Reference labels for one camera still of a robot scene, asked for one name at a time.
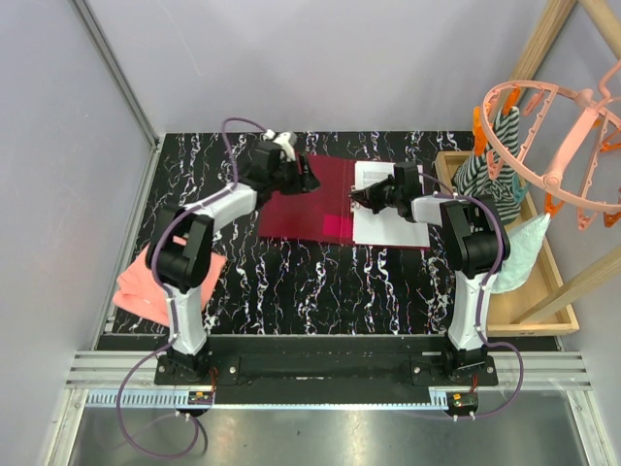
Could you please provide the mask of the white paper sheet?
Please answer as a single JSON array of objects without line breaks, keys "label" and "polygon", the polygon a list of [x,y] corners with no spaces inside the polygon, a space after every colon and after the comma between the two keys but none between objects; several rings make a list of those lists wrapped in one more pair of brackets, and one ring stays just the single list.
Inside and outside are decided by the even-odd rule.
[{"label": "white paper sheet", "polygon": [[[357,161],[354,165],[354,189],[362,189],[393,175],[393,162]],[[396,209],[386,208],[378,214],[351,202],[352,238],[356,245],[419,248],[430,247],[428,226],[410,223]]]}]

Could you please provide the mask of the red plastic folder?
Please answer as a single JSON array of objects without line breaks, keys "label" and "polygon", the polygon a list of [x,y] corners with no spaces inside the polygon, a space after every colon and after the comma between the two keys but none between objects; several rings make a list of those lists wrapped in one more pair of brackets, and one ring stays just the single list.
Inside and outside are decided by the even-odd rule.
[{"label": "red plastic folder", "polygon": [[355,190],[357,161],[327,155],[311,155],[309,160],[320,188],[301,195],[274,194],[261,209],[258,234],[264,238],[356,245],[349,192]]}]

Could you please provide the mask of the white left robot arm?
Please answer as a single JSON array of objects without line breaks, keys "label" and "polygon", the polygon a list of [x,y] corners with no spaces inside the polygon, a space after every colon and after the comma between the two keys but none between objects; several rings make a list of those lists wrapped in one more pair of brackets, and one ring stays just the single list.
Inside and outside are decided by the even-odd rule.
[{"label": "white left robot arm", "polygon": [[320,187],[308,158],[295,152],[296,142],[293,132],[262,134],[232,183],[195,203],[167,205],[159,214],[146,263],[162,288],[169,317],[164,361],[187,383],[201,383],[210,371],[202,285],[212,265],[214,234],[260,210],[276,193],[300,195]]}]

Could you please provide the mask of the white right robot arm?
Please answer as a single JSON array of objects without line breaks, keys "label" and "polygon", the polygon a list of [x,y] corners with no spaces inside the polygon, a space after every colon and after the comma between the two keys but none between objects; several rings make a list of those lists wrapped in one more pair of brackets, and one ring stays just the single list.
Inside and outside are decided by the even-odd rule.
[{"label": "white right robot arm", "polygon": [[432,177],[415,163],[397,163],[382,180],[351,190],[349,199],[375,215],[390,208],[409,223],[440,229],[447,264],[456,279],[453,317],[440,365],[443,378],[458,385],[485,369],[492,285],[510,245],[491,196],[426,194],[423,179]]}]

